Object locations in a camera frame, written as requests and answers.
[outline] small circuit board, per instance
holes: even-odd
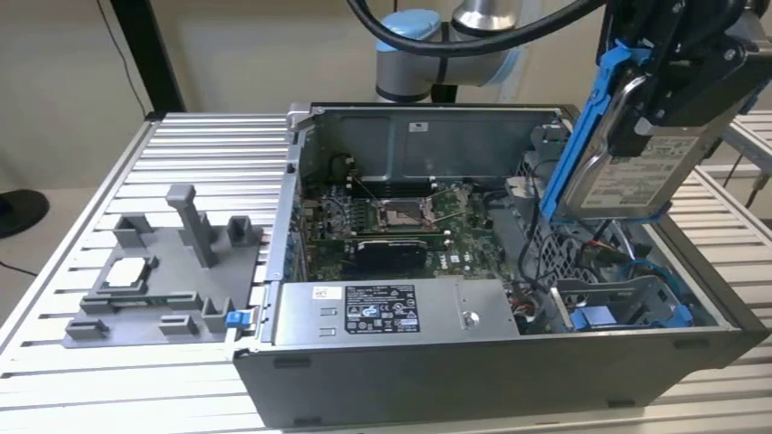
[[[426,197],[354,197],[344,186],[304,201],[310,281],[384,278],[512,280],[504,249],[471,184]]]

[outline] power supply label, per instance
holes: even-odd
[[[647,206],[696,141],[698,137],[652,137],[640,156],[612,158],[602,169],[582,207]]]
[[[351,335],[420,331],[414,285],[347,287],[347,332]]]

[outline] metal rail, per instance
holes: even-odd
[[[116,241],[119,213],[179,226],[171,183],[195,182],[214,224],[248,214],[266,230],[254,299],[284,168],[284,115],[170,115],[147,124],[0,329],[0,430],[244,432],[264,429],[222,344],[68,350],[58,341]],[[772,233],[696,170],[671,215],[763,322],[772,327]],[[690,375],[644,409],[600,410],[339,433],[724,433],[772,427],[772,340],[724,370]]]

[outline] barcode sticker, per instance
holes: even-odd
[[[315,300],[339,300],[343,297],[343,287],[314,287]]]
[[[640,156],[612,158],[582,206],[635,208],[650,205],[696,142],[698,137],[652,137]]]

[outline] black pole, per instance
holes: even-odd
[[[150,0],[110,0],[154,110],[186,111]]]

